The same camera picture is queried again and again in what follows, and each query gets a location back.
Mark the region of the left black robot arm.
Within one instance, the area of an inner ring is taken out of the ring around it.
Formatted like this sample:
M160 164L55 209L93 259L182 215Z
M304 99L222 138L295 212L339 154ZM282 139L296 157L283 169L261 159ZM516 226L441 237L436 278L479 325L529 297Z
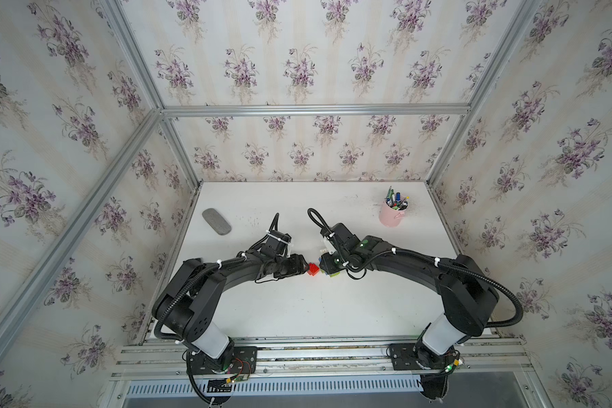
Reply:
M246 282L276 282L306 274L309 263L289 251L291 240L288 234L268 232L234 258L212 263L185 260L152 308L155 338L172 340L191 353L228 365L234 341L214 323L222 294Z

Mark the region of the red lego brick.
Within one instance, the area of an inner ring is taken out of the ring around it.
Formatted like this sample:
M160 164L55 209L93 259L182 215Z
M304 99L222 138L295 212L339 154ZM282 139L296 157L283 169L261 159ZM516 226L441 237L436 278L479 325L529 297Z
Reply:
M309 270L307 271L307 273L310 276L316 276L316 275L318 275L320 273L320 271L321 270L320 270L318 265L316 265L315 263L310 263L309 264Z

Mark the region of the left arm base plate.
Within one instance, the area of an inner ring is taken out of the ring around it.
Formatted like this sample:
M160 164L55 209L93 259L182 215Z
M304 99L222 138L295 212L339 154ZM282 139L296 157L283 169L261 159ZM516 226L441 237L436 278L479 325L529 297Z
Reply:
M256 372L258 348L233 346L217 359L202 352L189 352L185 360L194 375L226 375L233 380L244 381Z

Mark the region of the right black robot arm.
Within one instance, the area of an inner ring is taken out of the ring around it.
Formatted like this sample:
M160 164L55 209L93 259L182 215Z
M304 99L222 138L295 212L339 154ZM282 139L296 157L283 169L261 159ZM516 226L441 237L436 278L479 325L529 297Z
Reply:
M442 356L486 328L514 326L524 307L504 285L486 276L468 256L440 258L398 248L377 236L359 239L342 223L317 221L331 251L321 256L325 272L346 271L355 280L377 271L416 282L440 296L443 313L425 329L418 348Z

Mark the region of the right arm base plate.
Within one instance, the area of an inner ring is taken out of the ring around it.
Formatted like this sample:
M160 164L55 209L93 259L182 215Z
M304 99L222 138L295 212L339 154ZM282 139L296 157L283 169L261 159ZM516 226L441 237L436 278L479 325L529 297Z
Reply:
M453 347L437 355L422 343L393 343L387 347L386 355L395 371L425 370L432 374L453 371L460 357Z

